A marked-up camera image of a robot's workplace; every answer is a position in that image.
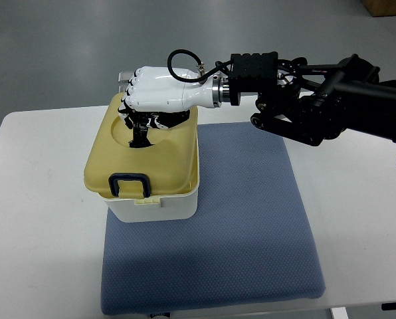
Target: robotic arm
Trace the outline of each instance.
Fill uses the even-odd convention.
[[[197,61],[198,73],[173,68],[177,54]],[[170,128],[189,117],[194,105],[218,108],[239,105],[241,93],[258,94],[251,122],[261,130],[318,146],[346,128],[396,143],[396,80],[380,82],[379,68],[353,54],[338,64],[308,65],[305,58],[282,60],[278,53],[232,54],[205,72],[190,51],[173,51],[167,68],[145,66],[135,71],[119,107],[133,129],[130,147],[150,146],[149,128]],[[319,75],[321,83],[304,78]],[[313,92],[300,97],[302,89]]]

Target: container handle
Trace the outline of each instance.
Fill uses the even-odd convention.
[[[144,188],[144,197],[151,196],[151,182],[146,174],[142,173],[113,173],[108,182],[110,184],[111,194],[114,197],[118,197],[120,192],[120,186],[118,181],[140,181]]]

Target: plastic container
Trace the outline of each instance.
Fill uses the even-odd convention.
[[[133,133],[118,116],[123,95],[115,95],[101,123],[84,168],[85,186],[123,222],[189,218],[199,186],[197,107],[178,126],[150,128],[154,145],[130,148]]]

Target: blue mat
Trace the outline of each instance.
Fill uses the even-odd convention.
[[[123,223],[108,211],[104,314],[319,298],[312,232],[282,138],[249,123],[198,128],[198,210]]]

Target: black connector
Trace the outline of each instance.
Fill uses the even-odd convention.
[[[278,53],[232,54],[228,75],[229,97],[239,105],[241,92],[269,93],[276,88]]]

